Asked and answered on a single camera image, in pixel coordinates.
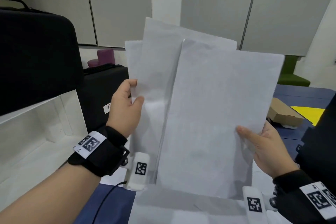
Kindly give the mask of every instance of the yellow object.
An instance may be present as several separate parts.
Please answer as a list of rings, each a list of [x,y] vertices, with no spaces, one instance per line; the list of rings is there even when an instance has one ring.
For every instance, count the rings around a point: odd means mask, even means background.
[[[313,126],[316,126],[317,122],[320,120],[322,113],[325,109],[304,107],[304,106],[291,106],[295,111],[309,120]]]

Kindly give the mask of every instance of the brown box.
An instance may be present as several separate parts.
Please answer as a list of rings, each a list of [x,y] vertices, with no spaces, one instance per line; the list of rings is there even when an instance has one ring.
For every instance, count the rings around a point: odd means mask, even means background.
[[[304,120],[304,117],[277,98],[272,98],[267,117],[274,122],[293,127],[299,126]]]

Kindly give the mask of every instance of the chair backrest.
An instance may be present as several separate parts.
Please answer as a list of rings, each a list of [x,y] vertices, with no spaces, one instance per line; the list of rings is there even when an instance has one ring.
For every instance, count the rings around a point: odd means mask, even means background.
[[[281,69],[281,74],[292,74],[296,66],[298,57],[293,55],[286,55],[285,61]]]

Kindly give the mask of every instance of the wire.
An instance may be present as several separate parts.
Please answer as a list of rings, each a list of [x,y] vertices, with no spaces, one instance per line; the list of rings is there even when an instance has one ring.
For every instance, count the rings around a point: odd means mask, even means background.
[[[99,207],[98,207],[98,210],[97,210],[97,212],[96,212],[96,215],[95,215],[94,218],[93,218],[92,224],[95,223],[96,218],[97,218],[98,213],[99,213],[99,210],[101,209],[101,207],[102,207],[104,201],[107,199],[107,197],[109,196],[109,194],[110,194],[116,187],[118,187],[119,185],[121,185],[121,184],[126,184],[126,183],[127,183],[127,181],[118,183],[118,184],[115,185],[113,188],[111,188],[111,190],[106,194],[106,196],[104,197],[103,201],[100,203],[100,205],[99,205]]]

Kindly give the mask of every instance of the blue tabletop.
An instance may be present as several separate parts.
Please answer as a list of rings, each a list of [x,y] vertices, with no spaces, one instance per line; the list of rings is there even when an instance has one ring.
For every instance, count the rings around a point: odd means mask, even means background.
[[[330,89],[277,85],[274,97],[279,98],[288,106],[326,108],[334,94],[335,91]],[[297,155],[296,147],[303,145],[301,138],[308,127],[312,127],[308,120],[304,120],[297,129],[275,127],[292,158]],[[112,187],[99,184],[74,224],[91,224],[101,201]],[[135,192],[121,187],[116,188],[104,202],[95,224],[127,224],[134,198]]]

